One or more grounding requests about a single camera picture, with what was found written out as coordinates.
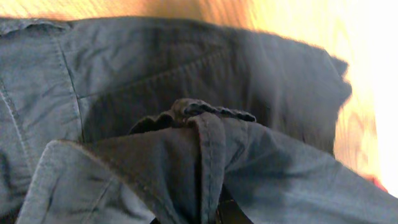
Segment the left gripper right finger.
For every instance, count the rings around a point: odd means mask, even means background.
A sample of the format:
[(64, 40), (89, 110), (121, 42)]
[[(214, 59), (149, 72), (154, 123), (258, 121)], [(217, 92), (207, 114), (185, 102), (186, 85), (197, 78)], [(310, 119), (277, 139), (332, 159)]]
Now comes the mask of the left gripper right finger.
[(223, 186), (220, 194), (219, 204), (216, 211), (217, 224), (253, 224), (244, 214), (239, 205), (232, 198), (227, 188)]

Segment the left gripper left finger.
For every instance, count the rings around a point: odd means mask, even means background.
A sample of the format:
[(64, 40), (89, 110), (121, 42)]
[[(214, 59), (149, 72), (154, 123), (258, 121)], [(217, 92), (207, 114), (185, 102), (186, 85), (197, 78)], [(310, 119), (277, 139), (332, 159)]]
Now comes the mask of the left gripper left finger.
[(159, 224), (159, 221), (158, 221), (158, 219), (153, 219), (151, 222), (150, 222), (150, 224)]

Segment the navy blue shorts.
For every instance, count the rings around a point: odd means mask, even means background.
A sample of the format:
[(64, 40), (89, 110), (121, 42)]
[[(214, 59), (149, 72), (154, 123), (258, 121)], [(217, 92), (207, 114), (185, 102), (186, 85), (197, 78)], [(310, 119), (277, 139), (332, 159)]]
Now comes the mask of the navy blue shorts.
[(196, 21), (1, 19), (2, 223), (396, 223), (338, 162), (346, 62)]

